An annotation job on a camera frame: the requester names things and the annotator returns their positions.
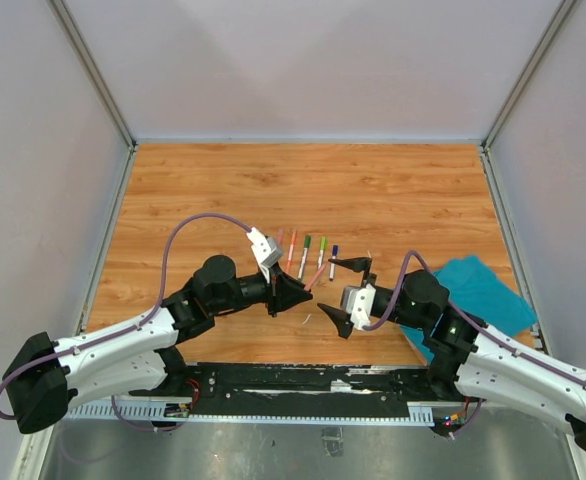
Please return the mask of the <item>pink pen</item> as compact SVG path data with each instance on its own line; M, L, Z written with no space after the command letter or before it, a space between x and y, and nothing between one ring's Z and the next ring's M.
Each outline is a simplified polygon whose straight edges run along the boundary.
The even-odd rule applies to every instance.
M320 280L323 272L326 269L326 265L323 264L316 272L315 274L311 277L311 279L305 284L304 290L310 292L312 290L312 288L317 284L317 282Z

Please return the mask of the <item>white grey pen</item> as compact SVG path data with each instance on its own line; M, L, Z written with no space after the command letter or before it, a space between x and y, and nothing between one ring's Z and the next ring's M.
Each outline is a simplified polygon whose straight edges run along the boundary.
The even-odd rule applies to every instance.
M337 257L332 257L330 258L330 267L329 267L329 281L334 281L335 279L335 272L336 272L336 265L334 263L335 260L337 260Z

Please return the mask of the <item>white pen green tip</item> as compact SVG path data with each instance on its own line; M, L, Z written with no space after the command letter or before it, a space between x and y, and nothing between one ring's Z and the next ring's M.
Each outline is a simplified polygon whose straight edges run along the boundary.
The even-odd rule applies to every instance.
M297 279L300 282L303 280L303 277L304 277L311 241L312 241L311 235L305 235L301 259L300 259L300 265L299 265L298 275L297 275Z

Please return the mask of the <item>light green pen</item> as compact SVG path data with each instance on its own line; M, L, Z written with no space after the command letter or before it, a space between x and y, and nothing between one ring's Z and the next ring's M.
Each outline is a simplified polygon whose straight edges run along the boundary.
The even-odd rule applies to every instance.
M327 248L327 238L322 236L320 239L318 258L317 258L317 269L319 270L324 264L324 257Z

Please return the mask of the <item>orange pen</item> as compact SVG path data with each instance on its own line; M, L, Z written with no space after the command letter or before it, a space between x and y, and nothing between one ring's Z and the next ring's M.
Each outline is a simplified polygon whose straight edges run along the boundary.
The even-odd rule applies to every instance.
M289 242L289 248L288 248L288 253L287 253L287 261L286 261L286 266L285 266L285 273L287 273L287 274L290 273L290 271L291 271L296 240L297 240L297 229L293 229L291 231L291 235L290 235L290 242Z

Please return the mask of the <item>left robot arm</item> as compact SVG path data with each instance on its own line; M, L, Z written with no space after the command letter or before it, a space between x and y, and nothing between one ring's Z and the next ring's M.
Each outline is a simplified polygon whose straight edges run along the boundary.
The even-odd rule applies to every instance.
M2 377L22 434L44 430L79 405L133 391L159 389L173 396L187 383L177 365L178 344L215 325L216 318L254 305L270 316L312 300L310 290L274 264L240 277L225 255L208 258L161 304L94 332L53 340L30 336Z

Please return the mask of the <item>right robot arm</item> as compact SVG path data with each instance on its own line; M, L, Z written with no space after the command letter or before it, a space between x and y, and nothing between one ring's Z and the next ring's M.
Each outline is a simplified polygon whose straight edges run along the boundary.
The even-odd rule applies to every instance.
M359 285L344 288L339 307L320 307L340 337L374 331L387 321L414 328L433 355L425 377L433 397L459 394L496 402L573 436L586 451L586 369L530 348L462 310L428 266L402 268L389 289L377 285L369 257L330 262L362 276Z

